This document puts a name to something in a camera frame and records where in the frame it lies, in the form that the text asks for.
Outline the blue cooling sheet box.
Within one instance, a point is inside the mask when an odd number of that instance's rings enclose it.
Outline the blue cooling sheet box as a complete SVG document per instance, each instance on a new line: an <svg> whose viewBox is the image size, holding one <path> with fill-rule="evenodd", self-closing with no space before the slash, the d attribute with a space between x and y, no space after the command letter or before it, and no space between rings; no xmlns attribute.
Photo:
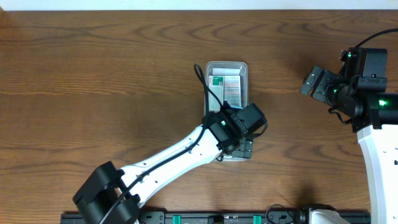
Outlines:
<svg viewBox="0 0 398 224"><path fill-rule="evenodd" d="M229 105L242 108L241 78L237 76L224 76L224 100Z"/></svg>

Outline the clear plastic container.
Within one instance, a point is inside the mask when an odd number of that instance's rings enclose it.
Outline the clear plastic container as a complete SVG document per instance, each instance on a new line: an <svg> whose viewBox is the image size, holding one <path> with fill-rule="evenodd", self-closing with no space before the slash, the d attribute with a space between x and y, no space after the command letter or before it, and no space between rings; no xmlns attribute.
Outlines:
<svg viewBox="0 0 398 224"><path fill-rule="evenodd" d="M206 65L206 84L209 76L237 76L241 78L242 108L249 104L248 100L248 66L244 62L210 61Z"/></svg>

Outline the white green medicine box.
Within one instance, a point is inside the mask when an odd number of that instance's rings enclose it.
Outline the white green medicine box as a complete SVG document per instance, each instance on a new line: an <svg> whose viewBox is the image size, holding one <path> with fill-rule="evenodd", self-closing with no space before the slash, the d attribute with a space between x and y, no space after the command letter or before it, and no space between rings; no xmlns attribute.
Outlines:
<svg viewBox="0 0 398 224"><path fill-rule="evenodd" d="M208 87L213 92L209 94L209 110L219 111L224 100L224 76L209 76Z"/></svg>

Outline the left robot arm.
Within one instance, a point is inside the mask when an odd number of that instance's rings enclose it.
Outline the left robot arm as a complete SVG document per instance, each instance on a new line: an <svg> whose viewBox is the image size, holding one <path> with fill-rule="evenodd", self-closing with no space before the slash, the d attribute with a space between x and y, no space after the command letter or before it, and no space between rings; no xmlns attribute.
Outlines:
<svg viewBox="0 0 398 224"><path fill-rule="evenodd" d="M187 137L135 164L97 167L73 196L86 223L135 223L141 207L186 172L238 148L262 116L240 110L209 114Z"/></svg>

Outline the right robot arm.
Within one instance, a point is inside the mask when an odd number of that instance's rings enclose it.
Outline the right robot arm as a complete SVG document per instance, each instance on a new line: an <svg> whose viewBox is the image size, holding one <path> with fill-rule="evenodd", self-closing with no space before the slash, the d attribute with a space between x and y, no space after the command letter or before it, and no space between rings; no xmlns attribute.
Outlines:
<svg viewBox="0 0 398 224"><path fill-rule="evenodd" d="M330 114L348 117L361 147L371 200L371 223L397 223L397 94L387 80L344 69L336 75L313 67L300 92L328 105Z"/></svg>

